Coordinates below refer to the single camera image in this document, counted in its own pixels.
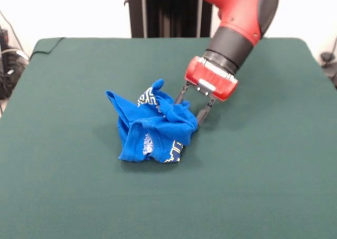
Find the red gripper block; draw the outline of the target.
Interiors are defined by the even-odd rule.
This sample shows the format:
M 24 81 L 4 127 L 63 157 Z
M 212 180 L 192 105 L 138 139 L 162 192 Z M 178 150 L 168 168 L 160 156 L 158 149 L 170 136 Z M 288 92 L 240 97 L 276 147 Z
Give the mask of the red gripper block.
M 179 92 L 174 104 L 181 104 L 191 83 L 197 87 L 202 87 L 210 94 L 209 101 L 197 114 L 198 126 L 201 126 L 216 99 L 227 100 L 237 88 L 238 80 L 227 71 L 215 66 L 203 57 L 195 56 L 189 63 L 185 79 L 186 82 Z

